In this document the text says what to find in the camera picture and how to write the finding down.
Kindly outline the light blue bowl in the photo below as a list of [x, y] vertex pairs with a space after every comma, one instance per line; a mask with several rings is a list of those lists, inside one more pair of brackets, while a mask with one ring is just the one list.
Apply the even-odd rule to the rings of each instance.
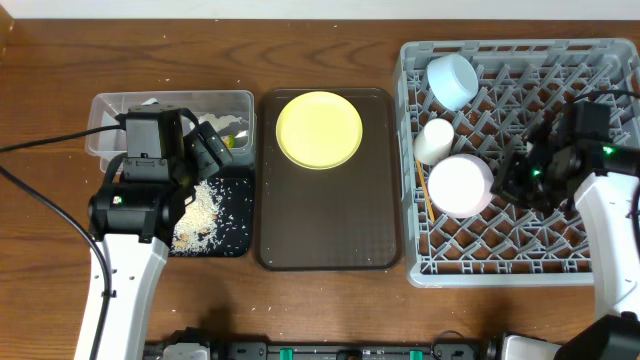
[[478, 77], [473, 66], [459, 54], [431, 61], [427, 66], [427, 80], [436, 100], [453, 112], [471, 102], [479, 91]]

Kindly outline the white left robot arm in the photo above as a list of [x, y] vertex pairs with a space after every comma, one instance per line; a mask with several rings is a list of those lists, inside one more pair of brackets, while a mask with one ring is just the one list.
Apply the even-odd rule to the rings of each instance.
[[89, 201], [91, 281], [75, 356], [139, 359], [177, 222], [195, 187], [232, 155], [187, 108], [154, 103], [117, 116], [127, 148]]

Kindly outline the yellow plate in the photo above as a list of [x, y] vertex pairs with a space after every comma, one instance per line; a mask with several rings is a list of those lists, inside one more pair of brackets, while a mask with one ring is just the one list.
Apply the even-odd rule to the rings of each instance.
[[326, 170], [347, 162], [363, 138], [363, 121], [345, 97], [312, 91], [290, 100], [278, 115], [276, 140], [294, 164]]

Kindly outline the white tissue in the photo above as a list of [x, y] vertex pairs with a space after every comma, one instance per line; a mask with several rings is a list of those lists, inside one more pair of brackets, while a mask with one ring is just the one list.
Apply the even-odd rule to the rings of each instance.
[[240, 124], [242, 119], [233, 115], [224, 115], [217, 117], [213, 113], [206, 113], [198, 118], [199, 123], [209, 123], [216, 132], [223, 131], [229, 128], [232, 124]]

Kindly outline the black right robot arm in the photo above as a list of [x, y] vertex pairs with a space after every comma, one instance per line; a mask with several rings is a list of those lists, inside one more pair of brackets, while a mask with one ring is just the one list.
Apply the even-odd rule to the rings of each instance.
[[557, 126], [540, 125], [526, 155], [508, 152], [491, 191], [520, 208], [551, 215], [561, 204], [585, 228], [595, 321], [563, 345], [505, 334], [490, 359], [636, 359], [639, 356], [639, 152], [615, 145], [610, 109], [575, 102]]

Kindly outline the white paper cup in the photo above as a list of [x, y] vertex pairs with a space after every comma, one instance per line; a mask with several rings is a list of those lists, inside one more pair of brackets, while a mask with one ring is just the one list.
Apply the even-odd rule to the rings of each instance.
[[454, 139], [452, 124], [441, 118], [431, 119], [414, 139], [414, 158], [433, 166], [449, 156]]

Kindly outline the pink bowl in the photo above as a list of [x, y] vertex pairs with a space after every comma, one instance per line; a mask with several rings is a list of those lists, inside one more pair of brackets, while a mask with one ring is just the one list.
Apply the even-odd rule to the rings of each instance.
[[493, 200], [494, 175], [479, 157], [456, 154], [432, 168], [427, 189], [438, 210], [454, 218], [481, 213]]

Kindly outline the wooden chopstick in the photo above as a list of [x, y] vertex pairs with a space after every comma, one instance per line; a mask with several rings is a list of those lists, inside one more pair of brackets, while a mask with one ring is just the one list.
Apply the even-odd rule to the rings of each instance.
[[420, 186], [421, 189], [423, 191], [423, 195], [424, 195], [424, 199], [425, 199], [425, 203], [426, 203], [426, 209], [427, 209], [427, 214], [429, 217], [429, 220], [431, 223], [435, 223], [435, 216], [434, 216], [434, 212], [433, 212], [433, 207], [432, 207], [432, 203], [431, 203], [431, 199], [430, 199], [430, 195], [427, 189], [427, 184], [426, 184], [426, 180], [424, 177], [424, 169], [423, 169], [423, 165], [419, 160], [415, 160], [415, 164], [416, 164], [416, 169], [417, 169], [417, 173], [418, 173], [418, 177], [419, 177], [419, 181], [420, 181]]

